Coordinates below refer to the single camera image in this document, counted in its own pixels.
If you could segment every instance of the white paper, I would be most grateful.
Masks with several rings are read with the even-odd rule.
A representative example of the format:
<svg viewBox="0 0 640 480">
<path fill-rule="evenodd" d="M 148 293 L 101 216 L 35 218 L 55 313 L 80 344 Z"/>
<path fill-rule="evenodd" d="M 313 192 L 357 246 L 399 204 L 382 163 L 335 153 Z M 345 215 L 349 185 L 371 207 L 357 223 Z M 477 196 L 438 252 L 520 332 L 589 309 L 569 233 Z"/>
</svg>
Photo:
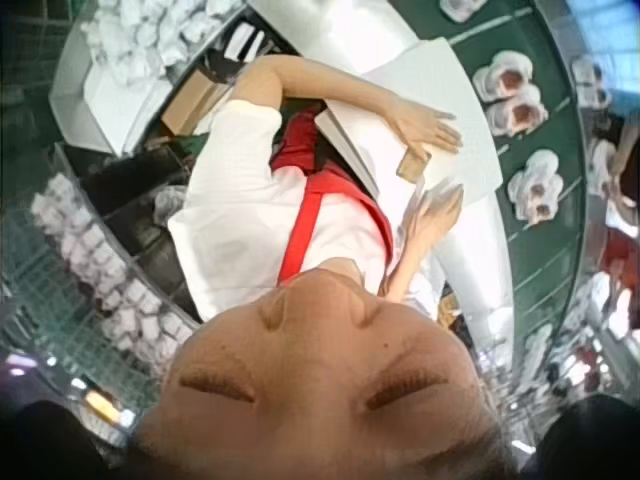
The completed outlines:
<svg viewBox="0 0 640 480">
<path fill-rule="evenodd" d="M 410 100 L 456 115 L 456 120 L 448 123 L 462 134 L 464 146 L 458 155 L 427 147 L 432 158 L 424 173 L 425 188 L 442 181 L 462 184 L 466 206 L 502 184 L 498 154 L 482 106 L 446 40 L 420 42 L 363 77 Z M 340 102 L 327 104 L 375 179 L 378 204 L 392 226 L 398 226 L 416 189 L 396 175 L 406 146 L 377 115 Z"/>
</svg>

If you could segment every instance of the woman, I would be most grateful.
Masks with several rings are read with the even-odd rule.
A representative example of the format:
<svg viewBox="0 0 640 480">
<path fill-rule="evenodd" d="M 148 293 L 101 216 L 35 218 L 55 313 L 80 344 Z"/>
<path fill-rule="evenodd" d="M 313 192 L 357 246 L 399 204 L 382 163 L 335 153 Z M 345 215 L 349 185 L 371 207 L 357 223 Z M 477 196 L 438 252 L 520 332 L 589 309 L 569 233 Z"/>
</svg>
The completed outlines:
<svg viewBox="0 0 640 480">
<path fill-rule="evenodd" d="M 611 115 L 608 131 L 596 134 L 617 145 L 609 166 L 611 181 L 606 193 L 622 219 L 632 227 L 638 226 L 638 187 L 640 183 L 640 110 L 632 111 L 625 120 Z"/>
<path fill-rule="evenodd" d="M 269 168 L 283 95 L 376 112 L 422 158 L 424 143 L 460 145 L 442 122 L 449 115 L 326 66 L 292 57 L 252 66 L 169 222 L 198 311 L 212 320 L 175 358 L 136 445 L 182 476 L 503 477 L 500 434 L 466 349 L 399 303 L 456 222 L 462 191 L 421 205 L 385 277 L 388 223 L 336 165 L 313 173 L 312 114 L 289 125 Z"/>
</svg>

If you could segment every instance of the closed eye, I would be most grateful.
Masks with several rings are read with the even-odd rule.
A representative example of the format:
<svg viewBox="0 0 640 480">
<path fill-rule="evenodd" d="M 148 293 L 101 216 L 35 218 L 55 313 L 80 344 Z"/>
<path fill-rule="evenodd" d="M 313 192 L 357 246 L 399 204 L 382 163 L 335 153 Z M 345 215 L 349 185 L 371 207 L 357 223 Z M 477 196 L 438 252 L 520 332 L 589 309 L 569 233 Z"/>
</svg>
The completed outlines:
<svg viewBox="0 0 640 480">
<path fill-rule="evenodd" d="M 221 397 L 239 402 L 254 403 L 255 398 L 238 384 L 208 372 L 190 372 L 182 377 L 180 385 L 202 393 L 220 395 Z"/>
<path fill-rule="evenodd" d="M 446 378 L 424 373 L 396 377 L 391 381 L 382 382 L 376 393 L 369 397 L 366 406 L 369 410 L 378 410 L 433 385 L 444 383 L 448 383 Z"/>
</svg>

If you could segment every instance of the red apron strap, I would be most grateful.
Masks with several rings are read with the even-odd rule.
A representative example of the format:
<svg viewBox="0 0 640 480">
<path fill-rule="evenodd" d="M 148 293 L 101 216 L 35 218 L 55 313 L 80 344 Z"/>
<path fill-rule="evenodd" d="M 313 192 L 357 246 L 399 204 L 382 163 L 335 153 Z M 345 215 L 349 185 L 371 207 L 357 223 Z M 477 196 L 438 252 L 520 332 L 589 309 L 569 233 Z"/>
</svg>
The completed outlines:
<svg viewBox="0 0 640 480">
<path fill-rule="evenodd" d="M 321 192 L 312 192 L 308 187 L 309 182 L 307 182 L 300 211 L 289 237 L 289 244 L 284 252 L 282 266 L 278 274 L 278 284 L 300 273 L 304 256 L 311 243 L 311 236 L 318 220 L 323 194 Z"/>
<path fill-rule="evenodd" d="M 318 131 L 315 113 L 307 110 L 297 113 L 287 125 L 282 146 L 271 162 L 271 170 L 282 167 L 298 167 L 305 175 L 315 170 L 315 145 Z"/>
</svg>

